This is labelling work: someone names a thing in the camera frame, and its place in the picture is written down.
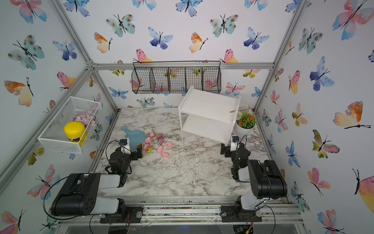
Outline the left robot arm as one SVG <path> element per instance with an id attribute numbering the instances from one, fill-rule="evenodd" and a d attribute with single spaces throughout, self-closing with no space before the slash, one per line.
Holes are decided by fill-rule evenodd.
<path id="1" fill-rule="evenodd" d="M 99 198 L 100 190 L 121 188 L 132 172 L 131 161 L 143 157 L 143 145 L 138 143 L 135 151 L 118 147 L 110 156 L 107 171 L 102 173 L 70 174 L 55 197 L 50 212 L 51 217 L 60 220 L 87 215 L 105 215 L 108 221 L 124 221 L 129 212 L 123 199 Z"/>

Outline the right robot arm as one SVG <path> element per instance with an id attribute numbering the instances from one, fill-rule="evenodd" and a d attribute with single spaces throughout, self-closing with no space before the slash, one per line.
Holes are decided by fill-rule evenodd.
<path id="1" fill-rule="evenodd" d="M 241 142 L 234 142 L 230 146 L 221 144 L 220 154 L 231 159 L 232 178 L 236 182 L 250 184 L 250 191 L 239 196 L 237 210 L 256 211 L 266 201 L 287 196 L 287 184 L 275 161 L 251 160 L 251 153 Z"/>

